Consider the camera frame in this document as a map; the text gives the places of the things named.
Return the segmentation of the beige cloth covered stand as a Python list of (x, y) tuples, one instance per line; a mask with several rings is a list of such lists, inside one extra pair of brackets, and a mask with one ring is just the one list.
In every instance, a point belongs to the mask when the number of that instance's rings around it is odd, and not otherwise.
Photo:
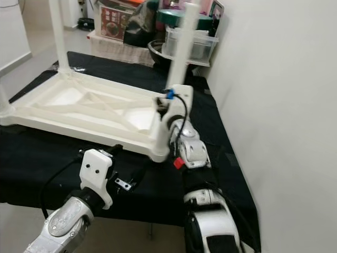
[(122, 41), (98, 36), (95, 31), (87, 34), (91, 43), (91, 55), (108, 60), (122, 61), (152, 67), (154, 60), (146, 47), (135, 47)]

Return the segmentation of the clear plastic storage box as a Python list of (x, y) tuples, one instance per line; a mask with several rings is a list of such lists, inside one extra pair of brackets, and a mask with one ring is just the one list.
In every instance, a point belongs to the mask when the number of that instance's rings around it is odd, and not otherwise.
[[(181, 38), (180, 27), (167, 27), (165, 42), (161, 46), (162, 55), (173, 60), (178, 39)], [(210, 66), (210, 58), (218, 38), (209, 36), (208, 31), (195, 31), (192, 52), (188, 57), (188, 63), (199, 66)]]

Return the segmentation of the black tablecloth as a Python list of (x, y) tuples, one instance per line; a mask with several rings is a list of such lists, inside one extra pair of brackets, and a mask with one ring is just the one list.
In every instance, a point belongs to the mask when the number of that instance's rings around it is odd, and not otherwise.
[[(76, 52), (68, 57), (70, 65), (83, 67), (94, 77), (149, 91), (165, 86), (166, 74), (151, 67)], [(187, 77), (185, 83), (195, 89), (192, 124), (207, 145), (220, 186), (250, 224), (239, 226), (239, 233), (259, 251), (257, 209), (209, 84), (200, 76)], [(19, 125), (0, 128), (0, 140), (1, 251), (22, 253), (44, 224), (39, 193), (44, 192), (48, 209), (60, 207), (80, 186), (80, 162), (75, 157), (95, 144)], [(144, 155), (124, 151), (116, 159), (115, 170), (127, 179), (145, 161)], [(96, 215), (77, 253), (184, 253), (182, 197), (181, 177), (170, 162), (150, 166), (136, 190), (118, 196), (111, 209)], [(149, 222), (154, 224), (152, 241), (147, 239)]]

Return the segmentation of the clear box with red label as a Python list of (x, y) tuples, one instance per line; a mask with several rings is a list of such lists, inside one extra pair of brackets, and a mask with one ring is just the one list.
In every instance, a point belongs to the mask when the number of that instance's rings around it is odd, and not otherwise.
[(136, 8), (144, 0), (93, 0), (97, 36), (122, 41)]

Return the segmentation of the black round floor device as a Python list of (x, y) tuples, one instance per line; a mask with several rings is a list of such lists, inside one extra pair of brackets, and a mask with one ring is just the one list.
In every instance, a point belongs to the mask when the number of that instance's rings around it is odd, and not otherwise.
[(95, 20), (93, 18), (81, 17), (77, 20), (76, 27), (80, 31), (93, 31), (95, 29)]

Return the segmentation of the white plastic children table top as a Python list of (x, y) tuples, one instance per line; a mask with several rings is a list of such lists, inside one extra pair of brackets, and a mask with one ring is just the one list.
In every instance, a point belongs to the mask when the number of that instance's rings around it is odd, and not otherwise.
[(169, 147), (156, 108), (158, 97), (158, 92), (92, 75), (58, 72), (16, 101), (3, 101), (0, 123), (120, 144), (162, 162)]

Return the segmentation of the black wok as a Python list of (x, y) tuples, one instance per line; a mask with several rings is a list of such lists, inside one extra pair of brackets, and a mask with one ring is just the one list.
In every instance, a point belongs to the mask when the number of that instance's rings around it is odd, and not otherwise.
[(157, 70), (168, 71), (171, 67), (172, 60), (167, 59), (161, 55), (162, 46), (164, 43), (164, 40), (154, 40), (149, 42), (147, 48), (150, 52), (150, 57), (154, 61), (153, 68)]

